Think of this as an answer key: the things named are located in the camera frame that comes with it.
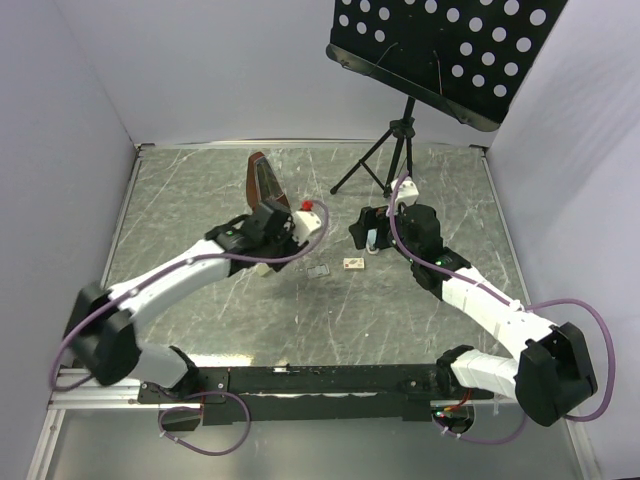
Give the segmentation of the blue stapler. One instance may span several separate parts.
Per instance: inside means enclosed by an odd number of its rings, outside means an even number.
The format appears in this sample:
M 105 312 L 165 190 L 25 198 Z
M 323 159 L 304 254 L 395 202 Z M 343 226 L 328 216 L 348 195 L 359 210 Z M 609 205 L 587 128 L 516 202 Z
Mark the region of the blue stapler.
M 376 246 L 376 242 L 377 242 L 377 230 L 376 229 L 370 229 L 367 232 L 365 249 L 371 255 L 377 255 L 378 252 L 379 252 L 379 249 Z

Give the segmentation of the white staple box sleeve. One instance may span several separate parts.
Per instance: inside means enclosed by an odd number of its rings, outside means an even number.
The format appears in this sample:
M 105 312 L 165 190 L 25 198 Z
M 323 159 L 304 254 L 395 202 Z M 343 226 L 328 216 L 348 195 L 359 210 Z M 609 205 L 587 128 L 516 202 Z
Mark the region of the white staple box sleeve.
M 362 257 L 348 257 L 343 259 L 343 268 L 345 270 L 364 270 L 365 259 Z

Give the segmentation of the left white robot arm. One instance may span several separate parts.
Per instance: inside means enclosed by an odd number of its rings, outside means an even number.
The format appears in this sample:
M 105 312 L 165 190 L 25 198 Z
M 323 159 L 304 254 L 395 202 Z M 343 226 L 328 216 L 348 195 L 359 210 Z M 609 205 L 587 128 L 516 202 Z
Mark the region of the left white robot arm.
M 77 295 L 61 348 L 101 386 L 136 378 L 161 387 L 174 401 L 187 401 L 200 386 L 198 367 L 176 346 L 139 340 L 140 327 L 241 270 L 281 270 L 319 243 L 327 220 L 312 209 L 292 211 L 263 201 L 145 274 L 109 288 L 92 283 Z

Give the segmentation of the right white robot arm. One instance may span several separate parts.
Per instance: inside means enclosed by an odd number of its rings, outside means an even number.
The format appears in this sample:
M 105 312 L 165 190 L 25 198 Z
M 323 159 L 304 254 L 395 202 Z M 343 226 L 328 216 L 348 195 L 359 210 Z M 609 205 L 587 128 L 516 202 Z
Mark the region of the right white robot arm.
M 508 352 L 499 357 L 466 345 L 446 351 L 436 375 L 444 396 L 491 391 L 516 400 L 531 420 L 550 426 L 597 392 L 581 330 L 569 322 L 556 325 L 499 291 L 445 245 L 433 208 L 401 205 L 389 216 L 384 207 L 364 207 L 349 232 L 359 250 L 395 248 L 423 289 L 470 317 Z

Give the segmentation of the staple tray with staples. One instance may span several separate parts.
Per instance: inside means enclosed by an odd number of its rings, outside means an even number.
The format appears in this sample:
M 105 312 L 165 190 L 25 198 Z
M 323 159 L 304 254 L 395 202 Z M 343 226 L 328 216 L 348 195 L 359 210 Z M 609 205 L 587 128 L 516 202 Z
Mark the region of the staple tray with staples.
M 307 275 L 309 278 L 320 278 L 325 277 L 330 274 L 329 267 L 325 264 L 318 265 L 315 267 L 310 267 L 307 269 Z

